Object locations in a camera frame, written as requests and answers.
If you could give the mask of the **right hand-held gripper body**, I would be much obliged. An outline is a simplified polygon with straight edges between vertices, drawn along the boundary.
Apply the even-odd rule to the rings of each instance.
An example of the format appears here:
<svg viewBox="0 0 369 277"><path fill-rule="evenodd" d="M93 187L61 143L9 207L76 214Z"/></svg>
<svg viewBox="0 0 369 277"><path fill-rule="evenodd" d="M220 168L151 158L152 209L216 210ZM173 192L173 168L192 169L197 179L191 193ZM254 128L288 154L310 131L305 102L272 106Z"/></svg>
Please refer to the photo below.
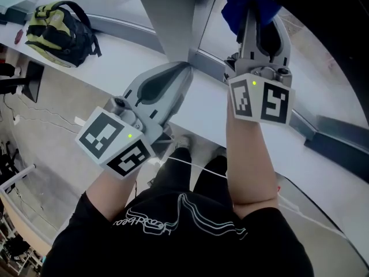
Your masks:
<svg viewBox="0 0 369 277"><path fill-rule="evenodd" d="M289 124L295 90L291 88L289 59L282 64L254 59L229 57L225 60L224 78L236 119L274 125Z"/></svg>

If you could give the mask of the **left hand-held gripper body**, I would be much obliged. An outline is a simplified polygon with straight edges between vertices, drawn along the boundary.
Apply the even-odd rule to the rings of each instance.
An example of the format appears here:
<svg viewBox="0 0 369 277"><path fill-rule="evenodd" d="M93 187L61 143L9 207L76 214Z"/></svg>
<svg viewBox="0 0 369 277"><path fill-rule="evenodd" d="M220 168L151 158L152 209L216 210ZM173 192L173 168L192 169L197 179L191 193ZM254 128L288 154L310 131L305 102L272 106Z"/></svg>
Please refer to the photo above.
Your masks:
<svg viewBox="0 0 369 277"><path fill-rule="evenodd" d="M173 139L126 98L114 97L95 108L75 141L96 164L125 179L147 160L162 158Z"/></svg>

